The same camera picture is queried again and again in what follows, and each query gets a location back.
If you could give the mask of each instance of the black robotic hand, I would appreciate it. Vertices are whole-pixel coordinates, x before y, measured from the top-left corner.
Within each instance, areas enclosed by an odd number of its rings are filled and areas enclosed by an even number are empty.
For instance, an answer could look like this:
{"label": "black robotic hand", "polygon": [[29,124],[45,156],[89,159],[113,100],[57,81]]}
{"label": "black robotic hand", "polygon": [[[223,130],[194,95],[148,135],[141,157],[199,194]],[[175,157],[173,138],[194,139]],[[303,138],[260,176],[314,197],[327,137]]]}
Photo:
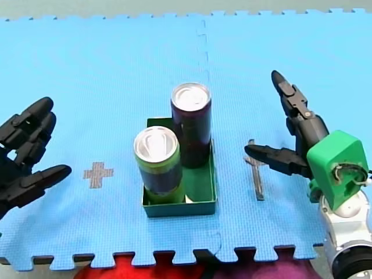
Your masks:
{"label": "black robotic hand", "polygon": [[[40,198],[45,189],[71,173],[64,164],[32,173],[56,124],[52,108],[52,99],[42,98],[0,126],[0,219],[12,208]],[[8,158],[12,150],[16,152],[14,160]]]}
{"label": "black robotic hand", "polygon": [[307,108],[307,99],[297,86],[291,85],[279,72],[271,73],[271,80],[279,94],[287,116],[289,133],[296,137],[295,151],[288,148],[274,149],[269,146],[247,145],[245,152],[273,170],[312,178],[306,155],[311,147],[329,135],[323,119]]}

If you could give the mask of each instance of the purple fabric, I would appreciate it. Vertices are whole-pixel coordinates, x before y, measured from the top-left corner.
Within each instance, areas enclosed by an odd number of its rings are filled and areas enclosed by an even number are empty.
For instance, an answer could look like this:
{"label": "purple fabric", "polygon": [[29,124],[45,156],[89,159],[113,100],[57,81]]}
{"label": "purple fabric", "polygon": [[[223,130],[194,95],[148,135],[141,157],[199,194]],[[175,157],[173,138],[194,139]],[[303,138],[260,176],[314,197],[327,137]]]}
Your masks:
{"label": "purple fabric", "polygon": [[308,260],[293,260],[293,253],[278,252],[279,259],[270,263],[242,260],[222,266],[213,279],[321,279]]}

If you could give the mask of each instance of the purple can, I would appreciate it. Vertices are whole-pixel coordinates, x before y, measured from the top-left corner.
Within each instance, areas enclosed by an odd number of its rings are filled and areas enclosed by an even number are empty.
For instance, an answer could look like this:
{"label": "purple can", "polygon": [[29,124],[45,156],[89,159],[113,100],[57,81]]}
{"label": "purple can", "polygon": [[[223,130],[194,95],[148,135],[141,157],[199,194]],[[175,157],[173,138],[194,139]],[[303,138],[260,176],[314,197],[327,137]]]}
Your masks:
{"label": "purple can", "polygon": [[202,167],[210,155],[212,99],[209,90],[198,83],[181,84],[173,90],[171,109],[182,165],[190,169]]}

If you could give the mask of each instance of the green box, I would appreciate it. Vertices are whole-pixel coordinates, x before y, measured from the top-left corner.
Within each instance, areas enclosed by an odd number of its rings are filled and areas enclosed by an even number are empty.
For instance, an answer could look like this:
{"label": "green box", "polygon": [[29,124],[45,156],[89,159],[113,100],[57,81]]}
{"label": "green box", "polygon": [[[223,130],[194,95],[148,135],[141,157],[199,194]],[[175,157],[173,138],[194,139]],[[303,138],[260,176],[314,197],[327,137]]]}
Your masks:
{"label": "green box", "polygon": [[[172,118],[150,118],[147,127],[163,126],[173,129]],[[187,196],[186,202],[150,205],[143,191],[142,205],[148,217],[211,215],[216,212],[216,169],[213,161],[213,141],[209,161],[198,169],[183,167],[181,185]]]}
{"label": "green box", "polygon": [[307,153],[307,161],[314,175],[310,182],[311,191],[320,190],[332,210],[360,190],[360,185],[353,182],[357,173],[344,172],[341,182],[338,182],[332,175],[333,168],[340,163],[351,163],[366,171],[369,169],[362,142],[343,131],[334,131],[313,146]]}

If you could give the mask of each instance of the green tray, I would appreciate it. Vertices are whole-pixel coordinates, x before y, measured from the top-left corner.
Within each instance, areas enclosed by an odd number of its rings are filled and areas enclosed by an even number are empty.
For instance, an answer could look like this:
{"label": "green tray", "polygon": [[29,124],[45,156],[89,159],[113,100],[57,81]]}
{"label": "green tray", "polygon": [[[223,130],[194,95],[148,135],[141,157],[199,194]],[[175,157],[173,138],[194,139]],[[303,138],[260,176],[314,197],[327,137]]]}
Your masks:
{"label": "green tray", "polygon": [[[163,126],[173,131],[172,118],[150,118],[147,127]],[[181,185],[186,199],[182,203],[150,205],[143,191],[142,205],[148,217],[210,215],[216,211],[216,169],[213,162],[213,141],[207,164],[198,169],[183,167]]]}

